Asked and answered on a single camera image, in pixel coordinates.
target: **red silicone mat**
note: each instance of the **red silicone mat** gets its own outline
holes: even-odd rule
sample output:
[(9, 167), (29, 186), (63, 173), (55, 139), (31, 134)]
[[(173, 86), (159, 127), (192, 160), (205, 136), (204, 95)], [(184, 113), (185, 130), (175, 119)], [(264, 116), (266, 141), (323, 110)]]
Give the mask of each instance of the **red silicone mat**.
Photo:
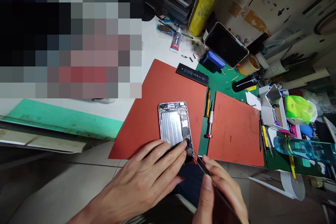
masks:
[(215, 160), (264, 166), (259, 110), (216, 92), (208, 156)]
[(198, 153), (207, 87), (175, 73), (176, 68), (154, 60), (108, 158), (130, 159), (145, 144), (160, 139), (158, 105), (185, 101), (191, 137)]

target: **floor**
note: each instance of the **floor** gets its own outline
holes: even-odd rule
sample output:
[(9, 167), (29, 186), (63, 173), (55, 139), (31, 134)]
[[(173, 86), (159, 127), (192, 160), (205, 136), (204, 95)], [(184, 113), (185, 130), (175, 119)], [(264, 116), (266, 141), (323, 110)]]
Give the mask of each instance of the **floor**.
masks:
[[(18, 223), (66, 223), (80, 211), (125, 165), (127, 160), (107, 159), (113, 142), (81, 154), (57, 154), (40, 161), (49, 183), (30, 195), (10, 220)], [(249, 220), (255, 223), (326, 223), (315, 202), (291, 200), (248, 179), (262, 168), (219, 162), (240, 185)]]

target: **glue tube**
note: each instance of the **glue tube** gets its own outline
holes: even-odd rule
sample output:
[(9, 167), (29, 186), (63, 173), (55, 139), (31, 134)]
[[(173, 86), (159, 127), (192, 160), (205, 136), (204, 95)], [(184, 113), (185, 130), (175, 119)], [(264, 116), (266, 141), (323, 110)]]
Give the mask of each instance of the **glue tube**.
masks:
[(173, 37), (173, 41), (171, 42), (169, 50), (177, 53), (179, 51), (180, 42), (181, 42), (181, 28), (179, 28), (178, 31), (175, 33), (175, 36)]

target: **blue plastic bottle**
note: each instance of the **blue plastic bottle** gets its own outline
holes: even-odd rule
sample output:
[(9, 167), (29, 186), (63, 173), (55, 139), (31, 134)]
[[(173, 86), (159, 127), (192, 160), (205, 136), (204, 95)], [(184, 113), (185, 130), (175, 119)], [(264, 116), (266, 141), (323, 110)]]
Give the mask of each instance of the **blue plastic bottle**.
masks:
[(278, 136), (276, 136), (273, 141), (277, 152), (289, 156), (315, 160), (325, 164), (336, 165), (335, 143), (331, 144)]

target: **hand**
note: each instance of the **hand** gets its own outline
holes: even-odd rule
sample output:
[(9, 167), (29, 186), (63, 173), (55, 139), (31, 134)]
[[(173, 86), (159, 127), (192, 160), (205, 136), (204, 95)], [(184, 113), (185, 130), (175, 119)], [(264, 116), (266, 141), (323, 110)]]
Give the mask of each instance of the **hand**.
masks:
[(69, 223), (120, 223), (154, 207), (183, 181), (177, 173), (186, 159), (186, 145), (183, 141), (162, 157), (170, 144), (150, 142)]
[(193, 224), (212, 223), (214, 208), (214, 185), (227, 197), (242, 224), (248, 224), (247, 208), (239, 185), (215, 160), (203, 155), (207, 170), (212, 175), (205, 175), (202, 181), (198, 208), (192, 221)]

